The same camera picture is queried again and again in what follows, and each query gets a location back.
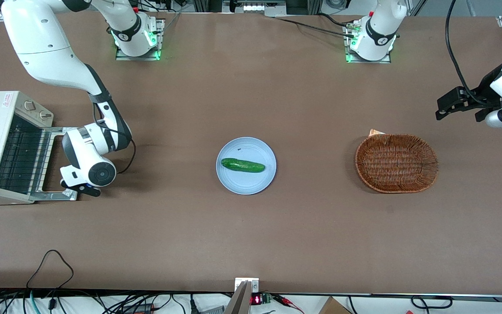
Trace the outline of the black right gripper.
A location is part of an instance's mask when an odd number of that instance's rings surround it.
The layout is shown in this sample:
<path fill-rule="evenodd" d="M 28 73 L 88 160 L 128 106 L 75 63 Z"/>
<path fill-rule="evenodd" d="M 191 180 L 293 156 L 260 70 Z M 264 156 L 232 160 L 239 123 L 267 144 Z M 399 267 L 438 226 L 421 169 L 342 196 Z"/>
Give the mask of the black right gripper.
<path fill-rule="evenodd" d="M 67 185 L 67 183 L 64 180 L 61 180 L 61 186 L 66 189 L 76 191 L 78 194 L 85 194 L 85 195 L 89 195 L 92 197 L 99 197 L 100 193 L 101 193 L 101 190 L 99 188 L 93 187 L 93 186 L 89 185 L 88 183 L 82 183 L 82 184 L 78 184 L 78 185 L 74 185 L 74 186 L 69 186 L 69 185 Z"/>

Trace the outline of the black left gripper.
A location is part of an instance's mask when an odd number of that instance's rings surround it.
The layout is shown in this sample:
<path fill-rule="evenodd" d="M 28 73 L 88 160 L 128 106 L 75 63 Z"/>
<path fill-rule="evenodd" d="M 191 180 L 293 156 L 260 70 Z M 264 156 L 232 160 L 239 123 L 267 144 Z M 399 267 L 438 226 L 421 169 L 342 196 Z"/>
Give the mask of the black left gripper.
<path fill-rule="evenodd" d="M 438 110 L 435 112 L 436 120 L 440 121 L 452 113 L 480 109 L 475 114 L 476 122 L 480 123 L 484 121 L 488 114 L 502 109 L 502 97 L 491 88 L 491 83 L 499 76 L 501 71 L 502 64 L 486 74 L 479 85 L 470 90 L 472 96 L 469 98 L 464 87 L 455 87 L 438 98 Z"/>

